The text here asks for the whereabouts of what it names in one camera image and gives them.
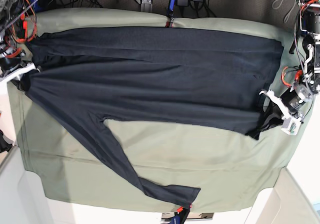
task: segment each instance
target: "robotic manipulator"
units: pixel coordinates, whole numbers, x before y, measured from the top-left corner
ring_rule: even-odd
[[[31,41],[37,32],[37,18],[33,5],[28,0],[0,0],[0,92],[7,89],[8,81],[19,82],[23,74],[36,69],[35,65],[23,61],[24,52],[19,44]],[[296,52],[299,63],[286,67],[281,75],[288,90],[275,96],[272,90],[262,90],[270,98],[264,114],[261,130],[281,125],[289,135],[296,135],[305,117],[301,107],[312,104],[314,96],[320,92],[320,0],[298,0],[299,12],[294,25],[294,41],[290,53]],[[27,34],[25,17],[34,24],[33,33]],[[298,40],[303,38],[302,46],[306,58],[298,50]],[[288,72],[294,72],[294,82],[285,81]]]

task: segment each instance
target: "green cloth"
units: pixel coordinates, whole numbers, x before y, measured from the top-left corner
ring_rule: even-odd
[[[81,27],[164,27],[167,22],[164,16],[106,9],[56,10],[39,14],[37,20],[39,34]],[[276,39],[285,47],[280,69],[298,63],[296,55],[288,53],[293,35],[270,25],[206,18],[175,19],[174,26]],[[279,71],[271,86],[276,94],[286,89],[280,74]],[[172,203],[145,196],[101,164],[13,85],[8,90],[25,168],[41,177],[48,198],[127,210],[177,209]],[[259,141],[255,141],[239,133],[195,125],[114,120],[105,124],[121,143],[139,176],[161,185],[201,188],[192,212],[252,206],[262,189],[274,186],[306,127],[302,126],[298,136],[288,136],[277,127],[263,132]]]

